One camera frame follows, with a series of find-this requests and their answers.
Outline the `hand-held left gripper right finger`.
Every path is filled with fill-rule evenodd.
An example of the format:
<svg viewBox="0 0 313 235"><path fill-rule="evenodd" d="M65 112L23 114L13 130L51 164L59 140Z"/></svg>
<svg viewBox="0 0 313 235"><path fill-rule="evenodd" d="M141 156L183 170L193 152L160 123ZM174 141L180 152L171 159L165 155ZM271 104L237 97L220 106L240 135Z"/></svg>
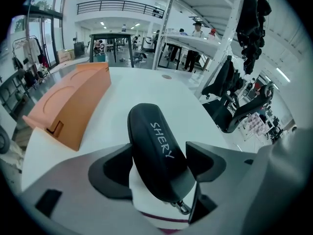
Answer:
<svg viewBox="0 0 313 235"><path fill-rule="evenodd" d="M186 144L197 187L188 235L289 232L305 190L305 131L246 153Z"/></svg>

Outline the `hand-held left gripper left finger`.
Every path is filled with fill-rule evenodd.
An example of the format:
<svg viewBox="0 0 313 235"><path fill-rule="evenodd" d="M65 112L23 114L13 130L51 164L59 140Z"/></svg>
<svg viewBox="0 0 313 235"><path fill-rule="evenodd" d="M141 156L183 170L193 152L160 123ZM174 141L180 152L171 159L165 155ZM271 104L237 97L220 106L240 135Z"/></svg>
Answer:
<svg viewBox="0 0 313 235"><path fill-rule="evenodd" d="M51 168L21 198L49 235L130 235L137 230L132 166L130 144L76 156Z"/></svg>

